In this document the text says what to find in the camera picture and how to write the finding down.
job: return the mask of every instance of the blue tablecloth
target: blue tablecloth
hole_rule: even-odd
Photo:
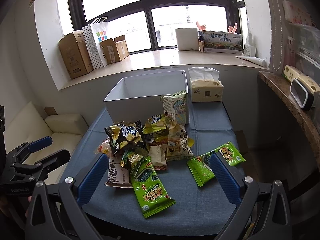
[[[220,102],[190,103],[190,124],[186,131],[195,140],[191,148],[195,156],[207,153],[231,141],[236,147],[228,115]],[[112,120],[103,109],[73,152],[61,180],[74,177],[94,158],[94,151],[106,139],[106,126]],[[85,212],[124,228],[140,232],[171,235],[200,236],[217,234],[232,214],[235,205],[229,203],[216,179],[199,188],[192,176],[187,160],[168,162],[166,171],[158,176],[176,204],[148,219],[142,211],[132,188],[105,186],[107,173],[102,178]]]

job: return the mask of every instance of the sofa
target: sofa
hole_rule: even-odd
[[[71,155],[87,129],[88,125],[80,114],[57,114],[43,119],[33,103],[29,102],[10,124],[5,126],[6,152],[10,152],[24,142],[50,136],[52,145],[32,153],[24,164],[34,164],[60,149],[68,150]],[[58,183],[66,166],[67,163],[48,173],[48,178],[44,182],[47,185]]]

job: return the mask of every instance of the dark window frame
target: dark window frame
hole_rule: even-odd
[[[239,26],[236,33],[240,33],[239,8],[245,7],[245,4],[244,1],[238,2],[237,0],[140,0],[112,9],[101,15],[97,15],[95,18],[107,16],[108,21],[112,21],[133,13],[144,11],[150,37],[151,49],[134,51],[130,54],[158,49],[176,48],[177,46],[158,46],[151,10],[154,8],[178,5],[210,5],[224,7],[226,9],[227,26],[233,26],[236,22]],[[88,25],[95,19],[86,19],[82,0],[68,0],[68,6],[73,30],[80,30],[82,27]]]

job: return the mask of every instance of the black snack bag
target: black snack bag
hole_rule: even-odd
[[[142,156],[148,154],[140,120],[128,126],[122,123],[112,125],[104,130],[110,136],[110,147],[114,156],[125,149],[134,149],[136,153]]]

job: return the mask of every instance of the windowsill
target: windowsill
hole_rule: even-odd
[[[61,89],[117,73],[142,69],[171,68],[179,65],[233,65],[266,70],[266,68],[236,58],[235,56],[239,56],[239,54],[219,52],[200,53],[196,50],[178,51],[178,49],[143,52],[129,55],[120,62],[107,65],[106,67],[93,70],[87,75],[72,79]]]

